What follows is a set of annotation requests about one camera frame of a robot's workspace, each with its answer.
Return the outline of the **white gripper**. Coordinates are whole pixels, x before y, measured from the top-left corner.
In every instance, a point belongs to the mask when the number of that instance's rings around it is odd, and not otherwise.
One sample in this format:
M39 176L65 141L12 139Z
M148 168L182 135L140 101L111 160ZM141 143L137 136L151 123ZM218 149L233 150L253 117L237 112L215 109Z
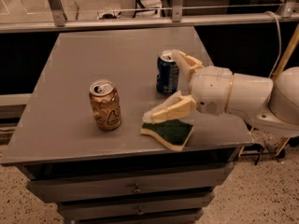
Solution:
M216 66L204 68L201 61L178 49L172 50L172 57L183 76L190 80L191 95L175 92L163 103L145 112L142 120L145 123L162 123L185 118L195 109L206 114L222 114L233 78L232 71Z

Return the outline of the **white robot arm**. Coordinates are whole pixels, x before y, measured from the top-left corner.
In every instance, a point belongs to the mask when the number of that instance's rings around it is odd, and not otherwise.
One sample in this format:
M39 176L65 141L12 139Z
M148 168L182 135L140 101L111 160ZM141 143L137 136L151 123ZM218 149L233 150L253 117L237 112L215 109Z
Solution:
M143 115L146 123L182 119L194 110L210 115L230 114L261 131L282 137L299 136L299 71L283 71L275 80L203 66L173 49L172 57L188 82L187 95L175 92Z

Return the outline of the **yellow robot base frame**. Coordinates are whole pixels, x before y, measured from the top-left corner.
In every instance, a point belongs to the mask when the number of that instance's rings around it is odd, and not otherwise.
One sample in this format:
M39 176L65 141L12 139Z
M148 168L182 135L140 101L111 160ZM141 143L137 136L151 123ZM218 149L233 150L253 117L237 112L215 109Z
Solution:
M275 68L274 71L270 73L270 77L272 78L273 81L276 81L278 79L278 76L282 74L294 50L296 49L298 43L299 43L299 22L297 23L297 26L292 34L292 38L290 39L289 44L285 49L282 58L279 60L278 66ZM299 143L298 137L283 138L281 143L279 144L279 147L275 150L276 156L280 158L284 158L285 157L284 147L287 145L290 145L291 147L295 147L298 145L298 143ZM257 159L255 160L254 164L257 165L264 152L264 147L260 144L254 144L251 147L242 147L238 154L239 157L244 155L244 150L255 150L257 154Z

